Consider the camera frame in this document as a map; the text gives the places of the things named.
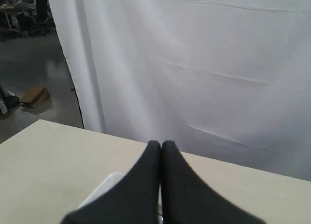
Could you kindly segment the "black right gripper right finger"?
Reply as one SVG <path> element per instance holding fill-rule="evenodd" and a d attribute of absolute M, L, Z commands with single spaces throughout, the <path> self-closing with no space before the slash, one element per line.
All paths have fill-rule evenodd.
<path fill-rule="evenodd" d="M 207 185 L 175 142 L 162 144 L 161 200 L 165 224 L 262 224 Z"/>

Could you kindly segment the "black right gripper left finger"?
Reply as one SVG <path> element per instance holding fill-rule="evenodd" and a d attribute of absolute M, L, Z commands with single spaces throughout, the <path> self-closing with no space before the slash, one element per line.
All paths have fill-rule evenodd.
<path fill-rule="evenodd" d="M 148 142 L 131 170 L 105 194 L 68 213 L 63 224 L 156 224 L 161 147 Z"/>

